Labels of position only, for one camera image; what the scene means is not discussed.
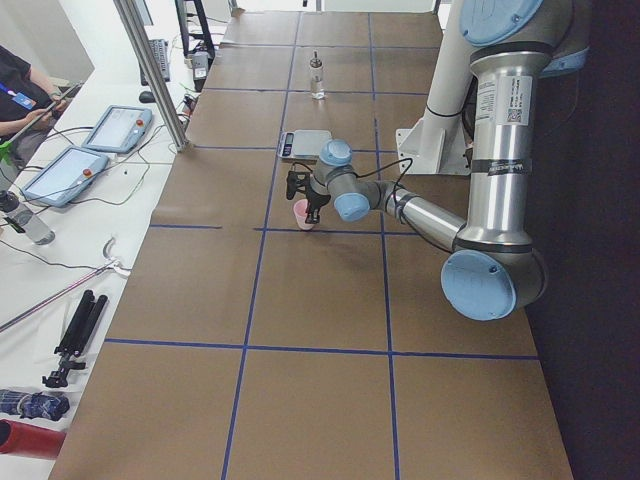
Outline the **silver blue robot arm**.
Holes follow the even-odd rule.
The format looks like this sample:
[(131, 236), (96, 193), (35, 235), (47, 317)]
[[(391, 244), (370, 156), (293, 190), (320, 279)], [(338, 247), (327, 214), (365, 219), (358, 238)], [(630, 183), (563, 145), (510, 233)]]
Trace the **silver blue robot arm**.
[(326, 142), (309, 172), (290, 171), (288, 197), (302, 194), (307, 219), (325, 205), (347, 222), (380, 210), (449, 254), (441, 286), (449, 303), (478, 321), (537, 300), (546, 268), (525, 232), (535, 97), (542, 77), (581, 69), (589, 50), (588, 1), (456, 1), (423, 116), (398, 131), (401, 169), (470, 178), (459, 217), (404, 189), (366, 181), (342, 140)]

